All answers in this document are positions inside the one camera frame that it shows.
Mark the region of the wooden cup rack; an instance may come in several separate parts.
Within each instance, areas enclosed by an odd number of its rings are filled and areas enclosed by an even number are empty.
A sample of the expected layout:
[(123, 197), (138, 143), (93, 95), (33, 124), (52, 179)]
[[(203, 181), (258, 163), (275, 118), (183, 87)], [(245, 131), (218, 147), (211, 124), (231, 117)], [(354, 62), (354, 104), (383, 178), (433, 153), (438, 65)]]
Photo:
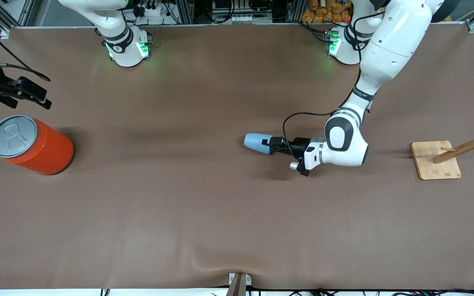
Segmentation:
[(474, 139), (453, 147), (449, 141), (413, 142), (410, 149), (420, 180), (461, 178), (457, 157), (474, 150)]

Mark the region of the white power strip with plugs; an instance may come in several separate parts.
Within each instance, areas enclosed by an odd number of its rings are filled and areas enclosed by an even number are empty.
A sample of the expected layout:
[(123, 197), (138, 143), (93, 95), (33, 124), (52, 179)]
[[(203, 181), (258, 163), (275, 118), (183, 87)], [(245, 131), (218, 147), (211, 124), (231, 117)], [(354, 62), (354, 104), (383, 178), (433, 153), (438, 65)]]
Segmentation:
[(163, 0), (132, 0), (135, 17), (160, 17), (169, 15), (169, 10)]

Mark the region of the orange can with grey lid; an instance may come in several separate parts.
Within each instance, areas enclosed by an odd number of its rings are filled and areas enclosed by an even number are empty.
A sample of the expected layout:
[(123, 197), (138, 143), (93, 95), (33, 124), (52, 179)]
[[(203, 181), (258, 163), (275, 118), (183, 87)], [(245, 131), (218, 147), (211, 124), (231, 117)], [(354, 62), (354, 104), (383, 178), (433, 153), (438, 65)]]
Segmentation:
[(25, 115), (0, 121), (0, 159), (35, 173), (51, 176), (63, 171), (74, 157), (71, 139)]

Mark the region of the aluminium frame struts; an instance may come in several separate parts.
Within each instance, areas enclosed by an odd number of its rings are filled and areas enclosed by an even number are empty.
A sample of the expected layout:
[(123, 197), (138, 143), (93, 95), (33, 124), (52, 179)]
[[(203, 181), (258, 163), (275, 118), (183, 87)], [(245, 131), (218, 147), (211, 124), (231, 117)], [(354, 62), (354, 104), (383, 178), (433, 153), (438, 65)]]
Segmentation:
[(33, 23), (41, 0), (0, 0), (0, 36), (8, 36), (11, 28)]

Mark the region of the light blue plastic cup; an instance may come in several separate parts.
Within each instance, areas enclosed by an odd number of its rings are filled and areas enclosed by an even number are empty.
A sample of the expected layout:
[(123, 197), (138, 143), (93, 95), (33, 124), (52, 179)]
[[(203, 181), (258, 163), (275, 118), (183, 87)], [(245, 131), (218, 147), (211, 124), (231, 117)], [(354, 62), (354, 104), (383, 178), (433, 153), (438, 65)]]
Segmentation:
[(244, 137), (243, 144), (245, 147), (263, 154), (271, 154), (272, 148), (270, 140), (273, 135), (262, 133), (247, 133)]

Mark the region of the orange snack packs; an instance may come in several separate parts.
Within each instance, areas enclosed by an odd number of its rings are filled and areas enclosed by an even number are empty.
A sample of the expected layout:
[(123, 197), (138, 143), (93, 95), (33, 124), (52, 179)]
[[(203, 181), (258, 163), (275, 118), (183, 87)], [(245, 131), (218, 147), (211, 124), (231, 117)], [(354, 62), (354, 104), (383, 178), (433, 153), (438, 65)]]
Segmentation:
[(353, 7), (351, 0), (306, 0), (301, 22), (349, 23)]

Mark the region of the white connector strip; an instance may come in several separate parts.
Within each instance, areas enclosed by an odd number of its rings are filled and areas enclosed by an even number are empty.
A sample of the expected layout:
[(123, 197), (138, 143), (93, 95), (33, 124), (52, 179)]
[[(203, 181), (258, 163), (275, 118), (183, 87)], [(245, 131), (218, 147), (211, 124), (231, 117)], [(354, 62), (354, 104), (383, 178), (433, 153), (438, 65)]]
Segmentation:
[(241, 24), (270, 24), (273, 23), (271, 14), (262, 14), (262, 13), (248, 13), (248, 14), (237, 14), (235, 13), (230, 19), (224, 22), (224, 19), (228, 16), (228, 12), (222, 14), (213, 14), (210, 13), (210, 16), (217, 23), (222, 23), (224, 25), (241, 25)]

